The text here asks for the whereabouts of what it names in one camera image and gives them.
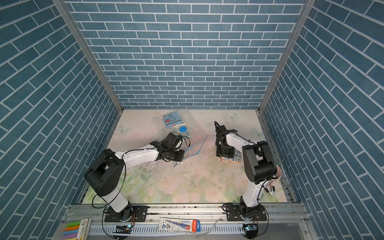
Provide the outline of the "coloured marker pack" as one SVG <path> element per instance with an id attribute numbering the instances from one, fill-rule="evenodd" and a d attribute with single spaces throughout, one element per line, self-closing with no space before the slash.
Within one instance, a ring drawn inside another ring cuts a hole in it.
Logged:
<path id="1" fill-rule="evenodd" d="M 92 219 L 83 219 L 76 222 L 68 223 L 63 240 L 87 240 L 91 230 Z"/>

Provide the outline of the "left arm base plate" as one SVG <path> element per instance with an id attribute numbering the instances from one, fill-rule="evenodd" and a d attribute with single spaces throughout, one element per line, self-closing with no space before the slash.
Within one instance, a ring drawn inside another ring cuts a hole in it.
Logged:
<path id="1" fill-rule="evenodd" d="M 118 213 L 112 207 L 108 207 L 103 211 L 104 221 L 107 223 L 145 222 L 148 208 L 148 206 L 128 205 Z"/>

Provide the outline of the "aluminium mounting rail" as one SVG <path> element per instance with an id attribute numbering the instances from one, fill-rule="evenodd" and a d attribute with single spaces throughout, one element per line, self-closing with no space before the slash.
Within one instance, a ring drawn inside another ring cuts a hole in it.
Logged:
<path id="1" fill-rule="evenodd" d="M 258 222 L 258 223 L 308 223 L 310 218 L 303 204 L 263 203 L 253 214 L 244 217 L 236 204 L 133 204 L 130 214 L 137 223 L 154 224 L 160 218 L 197 219 L 201 223 Z"/>

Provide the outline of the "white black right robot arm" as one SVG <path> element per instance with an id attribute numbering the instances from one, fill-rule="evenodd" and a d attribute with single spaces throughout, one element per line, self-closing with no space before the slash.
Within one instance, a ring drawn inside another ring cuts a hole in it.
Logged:
<path id="1" fill-rule="evenodd" d="M 238 205 L 223 205 L 228 221 L 265 221 L 267 211 L 261 204 L 262 192 L 277 174 L 277 166 L 271 154 L 269 144 L 265 141 L 253 142 L 240 136 L 236 130 L 228 130 L 224 125 L 214 122 L 216 131 L 216 155 L 233 158 L 236 151 L 241 152 L 245 174 L 248 178 L 247 188 Z"/>

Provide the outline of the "red blue toothbrush package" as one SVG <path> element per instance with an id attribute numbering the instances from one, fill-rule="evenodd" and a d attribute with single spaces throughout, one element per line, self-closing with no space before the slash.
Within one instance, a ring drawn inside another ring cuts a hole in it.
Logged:
<path id="1" fill-rule="evenodd" d="M 158 230 L 200 233 L 201 223 L 199 220 L 191 219 L 160 218 Z"/>

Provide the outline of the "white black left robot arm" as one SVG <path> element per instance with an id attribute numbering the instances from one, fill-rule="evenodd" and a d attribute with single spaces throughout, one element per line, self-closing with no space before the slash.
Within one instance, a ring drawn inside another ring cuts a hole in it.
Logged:
<path id="1" fill-rule="evenodd" d="M 185 153 L 181 149 L 184 141 L 190 146 L 187 137 L 169 133 L 163 140 L 152 141 L 139 149 L 125 152 L 105 149 L 86 170 L 84 179 L 107 207 L 111 207 L 115 213 L 125 213 L 130 210 L 130 202 L 123 195 L 122 187 L 119 187 L 121 175 L 126 176 L 128 169 L 144 163 L 159 160 L 181 162 Z"/>

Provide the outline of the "clear vacuum bag blue zip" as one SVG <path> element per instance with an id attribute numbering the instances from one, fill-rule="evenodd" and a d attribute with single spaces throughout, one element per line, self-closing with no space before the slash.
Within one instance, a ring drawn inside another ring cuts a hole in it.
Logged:
<path id="1" fill-rule="evenodd" d="M 211 135 L 206 130 L 198 110 L 172 110 L 161 114 L 167 132 L 172 132 L 183 139 L 181 149 L 185 151 L 184 160 L 197 156 Z"/>

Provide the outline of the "blue cartoon towel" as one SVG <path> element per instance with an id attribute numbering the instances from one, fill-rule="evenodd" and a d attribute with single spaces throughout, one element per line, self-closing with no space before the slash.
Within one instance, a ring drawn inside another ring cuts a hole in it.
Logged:
<path id="1" fill-rule="evenodd" d="M 165 114 L 162 116 L 162 119 L 167 129 L 170 129 L 175 125 L 180 125 L 184 123 L 183 117 L 179 111 Z"/>

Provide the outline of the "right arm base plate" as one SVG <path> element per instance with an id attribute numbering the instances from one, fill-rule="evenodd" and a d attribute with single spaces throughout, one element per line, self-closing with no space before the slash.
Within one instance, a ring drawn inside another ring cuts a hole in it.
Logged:
<path id="1" fill-rule="evenodd" d="M 229 222 L 267 220 L 267 214 L 261 205 L 248 208 L 243 204 L 225 203 L 222 205 L 222 210 L 225 212 Z"/>

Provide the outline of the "pink pen holder cup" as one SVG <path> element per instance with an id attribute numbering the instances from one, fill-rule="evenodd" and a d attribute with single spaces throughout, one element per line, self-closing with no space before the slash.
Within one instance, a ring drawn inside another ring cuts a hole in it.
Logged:
<path id="1" fill-rule="evenodd" d="M 276 165 L 276 168 L 277 168 L 277 172 L 274 175 L 274 177 L 270 180 L 270 182 L 269 182 L 270 186 L 272 186 L 273 184 L 277 183 L 278 180 L 280 180 L 280 178 L 282 177 L 282 170 L 281 170 L 281 168 L 278 165 Z"/>

